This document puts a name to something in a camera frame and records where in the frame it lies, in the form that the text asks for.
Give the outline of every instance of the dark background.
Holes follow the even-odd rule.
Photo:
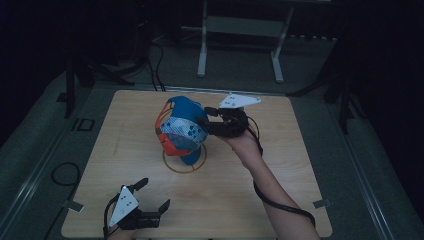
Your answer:
[[[327,65],[336,71],[346,65],[354,70],[352,91],[424,219],[423,1],[303,2],[295,3],[289,34],[339,39]],[[195,0],[3,0],[0,4],[0,146],[50,81],[65,70],[69,56],[83,53],[101,63],[116,63],[126,54],[134,57],[122,41],[141,40],[137,54],[146,54],[149,37],[137,40],[129,34],[134,19],[154,22],[175,41],[178,26],[201,26],[202,1]],[[262,6],[255,1],[247,5],[250,8],[231,9],[237,4],[229,4],[226,11],[257,15],[252,7]],[[132,8],[143,14],[134,18]],[[280,17],[272,13],[268,16]]]

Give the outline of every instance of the robotic hand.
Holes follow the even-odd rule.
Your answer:
[[[121,192],[109,201],[104,213],[104,239],[108,237],[109,227],[115,224],[123,230],[159,227],[160,218],[162,214],[168,210],[171,200],[168,199],[162,204],[157,212],[143,212],[138,209],[138,201],[133,196],[134,190],[138,191],[140,188],[147,185],[148,182],[149,180],[147,178],[143,178],[134,185],[122,186]],[[107,215],[113,203],[116,203],[116,206],[108,225]]]
[[[256,122],[244,112],[244,106],[260,102],[260,98],[230,94],[219,104],[220,108],[204,108],[207,115],[214,117],[220,116],[222,122],[211,122],[209,119],[198,118],[197,123],[200,126],[206,127],[208,134],[224,138],[238,137],[248,130],[255,137],[259,151],[263,154],[263,149],[259,142],[259,129],[258,135],[256,135],[255,132],[249,128],[249,119],[251,119],[255,125]]]
[[[238,137],[249,127],[249,119],[243,108],[211,108],[205,107],[205,112],[209,116],[222,118],[222,122],[209,122],[205,119],[198,119],[200,126],[206,127],[211,135],[233,138]]]

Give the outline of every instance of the wooden board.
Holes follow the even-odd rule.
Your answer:
[[[65,237],[102,237],[108,201],[121,185],[145,177],[149,184],[134,194],[139,208],[156,211],[167,199],[171,199],[171,205],[159,228],[140,230],[138,237],[275,237],[254,192],[252,177],[231,148],[217,137],[209,136],[204,142],[206,162],[197,171],[179,174],[165,166],[154,123],[165,102],[179,95],[204,107],[218,107],[226,97],[128,90],[115,94],[74,198],[85,206],[84,210],[69,211],[62,227]],[[315,209],[313,205],[322,197],[289,99],[260,98],[260,104],[247,106],[245,111],[259,125],[265,161],[301,208],[315,216],[320,236],[330,236],[326,209]],[[166,159],[174,166],[184,166],[177,157]]]

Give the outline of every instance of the human hand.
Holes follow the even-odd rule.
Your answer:
[[[249,128],[253,133],[255,133],[251,126],[249,126]],[[243,166],[246,167],[249,171],[255,169],[258,164],[263,163],[256,137],[253,136],[248,130],[244,131],[244,133],[238,137],[219,138],[231,146],[233,151],[240,158]]]

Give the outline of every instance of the gray floor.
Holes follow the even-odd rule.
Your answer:
[[[310,84],[333,46],[331,41],[287,39],[280,56],[285,82],[277,84],[268,51],[230,50],[215,42],[212,46],[216,47],[208,51],[206,76],[198,78],[196,39],[190,38],[180,46],[171,46],[163,38],[156,42],[163,46],[159,73],[169,91],[206,89],[278,95]],[[156,64],[159,48],[153,47],[150,55]],[[136,85],[126,89],[153,90],[147,70],[127,79]],[[43,238],[72,189],[55,185],[50,173],[63,162],[74,162],[84,170],[113,94],[123,88],[100,76],[93,89],[78,87],[77,109],[68,120],[63,119],[64,104],[56,102],[65,90],[64,75],[46,89],[0,150],[1,227],[8,230],[1,236]],[[321,193],[332,203],[327,207],[333,227],[328,239],[422,239],[424,227],[369,122],[359,117],[350,119],[349,135],[342,134],[336,123],[338,104],[324,103],[324,91],[322,87],[291,100]],[[72,131],[77,118],[94,120],[93,130]],[[37,169],[44,173],[33,174]],[[65,167],[56,176],[72,182],[75,171]],[[64,239],[60,228],[65,213],[49,239]]]

